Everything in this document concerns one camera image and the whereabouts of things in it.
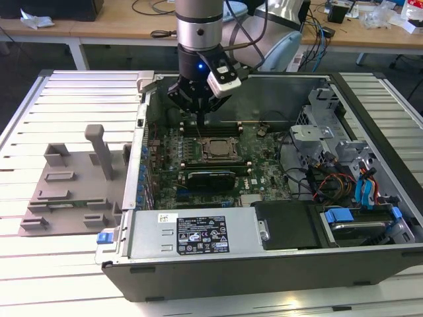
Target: black plastic cover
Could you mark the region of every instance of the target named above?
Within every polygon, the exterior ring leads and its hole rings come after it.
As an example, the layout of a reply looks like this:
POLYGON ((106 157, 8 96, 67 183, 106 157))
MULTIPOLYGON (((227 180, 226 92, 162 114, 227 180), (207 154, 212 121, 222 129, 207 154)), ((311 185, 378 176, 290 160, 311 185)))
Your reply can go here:
POLYGON ((254 204, 257 220, 264 221, 270 236, 265 250, 327 247, 323 228, 312 201, 260 201, 254 204))

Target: desk leg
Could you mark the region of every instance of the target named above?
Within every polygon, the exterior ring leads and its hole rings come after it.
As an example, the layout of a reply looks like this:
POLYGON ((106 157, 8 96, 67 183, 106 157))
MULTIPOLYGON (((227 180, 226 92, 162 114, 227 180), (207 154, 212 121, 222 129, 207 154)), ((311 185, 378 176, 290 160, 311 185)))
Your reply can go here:
POLYGON ((90 67, 88 65, 87 56, 85 56, 84 47, 79 41, 79 38, 72 38, 67 45, 69 45, 77 70, 88 71, 90 67))
POLYGON ((367 53, 360 53, 357 60, 356 60, 356 64, 358 66, 363 65, 365 58, 367 57, 367 53))
POLYGON ((303 59, 303 55, 307 51, 307 48, 308 48, 307 45, 299 46, 297 53, 295 53, 295 56, 286 67, 286 71, 289 71, 292 73, 295 73, 298 71, 298 68, 301 65, 301 60, 303 59))
POLYGON ((9 55, 11 51, 9 51, 9 48, 7 47, 6 42, 0 42, 0 54, 1 55, 9 55))

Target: connector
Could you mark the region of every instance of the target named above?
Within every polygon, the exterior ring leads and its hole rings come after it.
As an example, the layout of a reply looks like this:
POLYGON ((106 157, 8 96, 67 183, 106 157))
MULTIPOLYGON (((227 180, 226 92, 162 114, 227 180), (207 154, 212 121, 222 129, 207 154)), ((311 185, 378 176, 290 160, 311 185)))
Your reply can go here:
POLYGON ((323 156, 331 163, 338 162, 338 158, 329 151, 325 152, 323 156))
POLYGON ((374 174, 376 174, 376 168, 372 167, 370 168, 366 173, 363 174, 362 178, 367 179, 370 176, 373 176, 374 174))
POLYGON ((309 166, 312 166, 314 168, 319 168, 322 165, 318 160, 316 160, 313 157, 307 157, 307 160, 306 161, 307 161, 307 164, 309 166))

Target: blue tab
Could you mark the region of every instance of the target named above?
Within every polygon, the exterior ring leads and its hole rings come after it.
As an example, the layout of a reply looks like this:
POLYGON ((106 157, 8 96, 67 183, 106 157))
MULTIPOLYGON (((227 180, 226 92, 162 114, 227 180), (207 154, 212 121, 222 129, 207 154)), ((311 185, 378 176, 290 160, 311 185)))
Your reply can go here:
POLYGON ((326 211, 325 217, 326 217, 326 220, 328 221, 328 223, 334 223, 335 222, 335 218, 333 217, 333 213, 331 211, 326 211))
POLYGON ((401 213, 401 210, 399 210, 398 207, 392 207, 391 211, 396 220, 403 217, 403 214, 401 213))
POLYGON ((328 223, 346 223, 354 221, 348 208, 332 208, 325 212, 328 223))
POLYGON ((100 232, 97 234, 97 244, 113 243, 113 232, 100 232))
POLYGON ((337 223, 344 223, 346 221, 354 221, 351 211, 348 208, 332 208, 329 209, 337 223))

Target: white paper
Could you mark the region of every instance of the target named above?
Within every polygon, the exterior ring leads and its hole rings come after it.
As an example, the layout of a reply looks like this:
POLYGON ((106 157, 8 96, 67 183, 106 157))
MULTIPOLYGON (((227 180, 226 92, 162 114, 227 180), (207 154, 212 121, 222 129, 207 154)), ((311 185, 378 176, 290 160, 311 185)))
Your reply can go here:
POLYGON ((20 10, 20 13, 22 15, 20 21, 26 26, 33 28, 34 30, 54 25, 52 18, 50 17, 36 17, 34 15, 29 15, 28 13, 25 13, 22 9, 20 10))
POLYGON ((157 215, 158 223, 175 223, 177 219, 177 213, 160 213, 157 215))

